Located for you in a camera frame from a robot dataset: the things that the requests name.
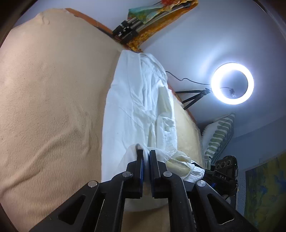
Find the green striped pillow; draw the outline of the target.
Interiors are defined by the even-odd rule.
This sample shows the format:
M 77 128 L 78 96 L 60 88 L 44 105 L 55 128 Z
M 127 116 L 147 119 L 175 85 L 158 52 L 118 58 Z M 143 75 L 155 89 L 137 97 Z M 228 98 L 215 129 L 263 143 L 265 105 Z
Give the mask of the green striped pillow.
M 207 169 L 220 158 L 233 137 L 235 117 L 235 113 L 228 114 L 207 125 L 203 130 L 203 161 Z

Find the white cotton garment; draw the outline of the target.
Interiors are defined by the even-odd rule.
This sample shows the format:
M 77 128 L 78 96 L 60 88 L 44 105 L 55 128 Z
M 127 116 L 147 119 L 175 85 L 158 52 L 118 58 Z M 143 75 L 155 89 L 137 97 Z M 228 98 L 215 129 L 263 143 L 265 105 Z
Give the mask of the white cotton garment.
M 166 199 L 154 199 L 149 181 L 148 154 L 155 150 L 157 160 L 168 171 L 195 183 L 204 169 L 177 147 L 177 130 L 172 92 L 162 65 L 151 54 L 121 52 L 114 79 L 106 98 L 103 118 L 101 176 L 111 180 L 144 156 L 144 192 L 140 199 L 128 199 L 128 212 L 147 211 L 165 206 Z

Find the folded tripod with colourful cloth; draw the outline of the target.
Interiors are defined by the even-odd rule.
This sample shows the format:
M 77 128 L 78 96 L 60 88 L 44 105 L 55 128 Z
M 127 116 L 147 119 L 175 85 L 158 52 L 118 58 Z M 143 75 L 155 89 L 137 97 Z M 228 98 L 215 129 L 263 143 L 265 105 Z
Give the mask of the folded tripod with colourful cloth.
M 153 5 L 129 9 L 127 20 L 117 26 L 112 36 L 134 52 L 154 34 L 198 5 L 198 1 L 159 1 Z

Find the beige bed blanket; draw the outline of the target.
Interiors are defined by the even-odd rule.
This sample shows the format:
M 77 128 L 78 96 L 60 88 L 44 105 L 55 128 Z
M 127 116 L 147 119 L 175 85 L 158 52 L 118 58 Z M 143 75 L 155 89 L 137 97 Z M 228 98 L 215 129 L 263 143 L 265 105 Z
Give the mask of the beige bed blanket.
M 29 231 L 90 180 L 103 181 L 106 98 L 122 51 L 64 9 L 12 29 L 1 46 L 1 206 Z M 198 129 L 172 95 L 177 147 L 200 162 Z

